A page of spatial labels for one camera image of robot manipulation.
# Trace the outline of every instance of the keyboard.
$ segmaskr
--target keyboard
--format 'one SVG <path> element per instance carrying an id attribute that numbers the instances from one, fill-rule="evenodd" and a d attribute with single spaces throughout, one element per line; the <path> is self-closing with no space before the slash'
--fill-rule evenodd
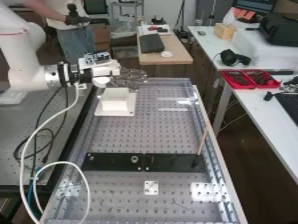
<path id="1" fill-rule="evenodd" d="M 298 94 L 280 93 L 276 95 L 276 97 L 298 126 Z"/>
<path id="2" fill-rule="evenodd" d="M 150 34 L 140 37 L 140 45 L 143 53 L 163 52 L 166 45 L 163 43 L 160 34 Z"/>

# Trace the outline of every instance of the metal plate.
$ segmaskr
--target metal plate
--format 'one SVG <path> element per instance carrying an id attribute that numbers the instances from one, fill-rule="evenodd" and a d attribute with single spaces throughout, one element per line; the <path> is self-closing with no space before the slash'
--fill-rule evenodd
<path id="1" fill-rule="evenodd" d="M 146 171 L 205 173 L 203 155 L 193 154 L 146 154 Z"/>
<path id="2" fill-rule="evenodd" d="M 140 87 L 135 117 L 99 118 L 92 112 L 70 157 L 79 165 L 88 152 L 197 153 L 205 121 L 188 79 L 151 79 Z M 86 171 L 92 190 L 87 223 L 237 223 L 211 136 L 203 157 L 204 173 Z M 46 223 L 82 219 L 87 193 L 80 180 L 74 168 L 67 168 L 44 212 Z M 144 195 L 148 180 L 159 181 L 159 196 Z M 196 190 L 207 194 L 201 201 L 193 200 L 192 183 L 208 187 Z"/>
<path id="3" fill-rule="evenodd" d="M 193 154 L 87 153 L 82 168 L 84 171 L 207 172 L 203 155 Z"/>
<path id="4" fill-rule="evenodd" d="M 143 154 L 136 153 L 87 153 L 82 169 L 84 171 L 142 171 Z"/>
<path id="5" fill-rule="evenodd" d="M 33 92 L 29 94 L 27 98 L 22 102 L 21 105 L 14 106 L 0 106 L 0 186 L 6 188 L 6 186 L 18 186 L 19 185 L 19 172 L 21 165 L 14 159 L 14 151 L 19 145 L 19 143 L 26 139 L 33 132 L 35 131 L 35 123 L 42 112 L 42 109 L 54 95 L 51 91 L 40 91 Z M 68 89 L 70 93 L 70 104 L 75 100 L 75 89 Z M 84 97 L 80 98 L 76 107 L 70 111 L 67 121 L 64 127 L 62 129 L 63 134 L 60 134 L 56 138 L 52 153 L 50 155 L 48 162 L 58 161 L 62 151 L 64 149 L 66 142 L 68 140 L 68 136 L 71 134 L 74 125 L 76 123 L 76 119 L 80 115 L 80 111 L 83 109 L 84 102 L 87 100 L 87 96 L 90 94 L 90 90 L 86 92 Z M 64 90 L 60 91 L 55 100 L 52 101 L 44 116 L 42 118 L 42 122 L 46 118 L 50 118 L 56 112 L 66 108 L 66 95 Z M 59 129 L 62 123 L 63 116 L 60 116 L 51 124 L 47 126 L 55 132 Z M 48 132 L 44 132 L 39 135 L 38 143 L 39 146 L 44 146 L 50 139 L 51 135 Z M 44 150 L 38 155 L 38 165 L 42 164 L 42 159 L 44 158 L 48 150 Z M 29 154 L 34 152 L 34 147 L 29 148 Z M 27 166 L 33 166 L 33 158 L 26 160 Z M 29 183 L 30 179 L 30 169 L 26 169 L 26 177 L 25 183 Z M 39 183 L 40 185 L 47 185 L 48 178 L 51 176 L 52 170 L 48 170 L 43 177 L 43 181 Z"/>
<path id="6" fill-rule="evenodd" d="M 192 182 L 209 183 L 207 174 L 86 172 L 92 190 L 88 220 L 98 221 L 184 221 L 220 222 L 217 202 L 193 202 Z M 144 182 L 159 181 L 159 195 L 144 194 Z M 79 220 L 86 212 L 86 189 L 68 200 L 64 220 Z"/>

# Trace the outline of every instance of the white table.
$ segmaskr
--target white table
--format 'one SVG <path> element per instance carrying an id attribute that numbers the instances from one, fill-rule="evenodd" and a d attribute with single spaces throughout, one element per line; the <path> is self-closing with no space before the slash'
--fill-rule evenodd
<path id="1" fill-rule="evenodd" d="M 231 40 L 223 40 L 221 38 L 219 38 L 215 34 L 215 27 L 213 26 L 201 26 L 201 27 L 196 27 L 196 26 L 189 26 L 189 31 L 192 36 L 196 39 L 196 42 L 200 44 L 205 55 L 208 56 L 209 60 L 212 61 L 215 68 L 217 70 L 217 72 L 227 70 L 227 69 L 261 69 L 261 70 L 267 70 L 267 71 L 284 71 L 285 69 L 281 69 L 281 66 L 277 63 L 273 63 L 271 66 L 257 66 L 253 62 L 251 63 L 249 66 L 245 66 L 243 64 L 237 64 L 236 66 L 231 67 L 227 66 L 223 61 L 221 61 L 221 56 L 217 55 L 219 53 L 221 53 L 224 50 L 231 49 L 233 50 L 236 53 L 245 55 L 245 52 L 241 52 L 232 44 Z M 207 35 L 205 36 L 200 36 L 197 31 L 205 31 Z M 217 75 L 212 75 L 208 79 L 208 82 L 215 83 L 217 79 Z M 207 111 L 208 114 L 211 114 L 212 112 L 212 107 L 215 104 L 215 98 L 216 98 L 216 89 L 215 91 L 212 91 L 212 94 L 208 97 L 208 99 L 205 99 L 207 104 Z"/>
<path id="2" fill-rule="evenodd" d="M 200 36 L 197 34 L 199 29 L 207 32 L 205 36 Z M 235 48 L 235 46 L 232 45 L 232 41 L 223 40 L 215 35 L 215 27 L 197 28 L 191 26 L 189 31 L 197 43 L 200 44 L 205 55 L 213 62 L 216 70 L 221 71 L 225 69 L 232 69 L 232 67 L 227 66 L 221 62 L 220 56 L 217 56 L 215 59 L 215 56 L 227 49 L 232 49 L 236 53 L 241 53 L 245 55 L 244 52 L 240 52 Z M 252 63 L 249 66 L 239 64 L 233 67 L 233 69 L 261 69 L 269 71 L 283 71 L 284 69 L 280 69 L 280 67 L 281 66 L 276 63 L 273 63 L 271 67 L 259 67 Z M 293 77 L 293 75 L 275 76 L 277 80 L 284 81 L 292 79 Z M 264 101 L 264 96 L 268 91 L 279 92 L 279 90 L 235 90 L 225 82 L 221 101 L 213 123 L 213 129 L 217 135 L 220 132 L 225 111 L 233 93 L 243 107 L 245 108 L 248 115 L 251 116 L 260 132 L 263 133 L 271 147 L 273 148 L 281 162 L 284 163 L 293 179 L 298 184 L 298 126 L 293 122 L 276 97 L 271 102 Z M 208 112 L 212 111 L 215 96 L 211 96 L 209 98 Z"/>
<path id="3" fill-rule="evenodd" d="M 275 78 L 279 81 L 288 81 L 295 78 L 295 75 L 275 76 Z M 225 82 L 213 130 L 217 135 L 233 93 L 298 184 L 298 126 L 288 115 L 277 98 L 273 97 L 269 102 L 264 100 L 268 91 L 273 93 L 280 92 L 279 89 L 236 90 Z"/>

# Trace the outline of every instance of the black box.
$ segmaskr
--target black box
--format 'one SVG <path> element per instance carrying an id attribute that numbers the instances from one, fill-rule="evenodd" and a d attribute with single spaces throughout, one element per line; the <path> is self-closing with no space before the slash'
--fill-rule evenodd
<path id="1" fill-rule="evenodd" d="M 298 47 L 298 14 L 268 15 L 261 22 L 260 31 L 271 44 Z"/>

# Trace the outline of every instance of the person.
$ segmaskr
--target person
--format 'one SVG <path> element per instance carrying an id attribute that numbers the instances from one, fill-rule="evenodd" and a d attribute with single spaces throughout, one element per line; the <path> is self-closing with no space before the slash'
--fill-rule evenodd
<path id="1" fill-rule="evenodd" d="M 47 19 L 58 31 L 67 61 L 78 64 L 86 53 L 95 51 L 95 37 L 82 0 L 23 0 L 26 7 Z"/>

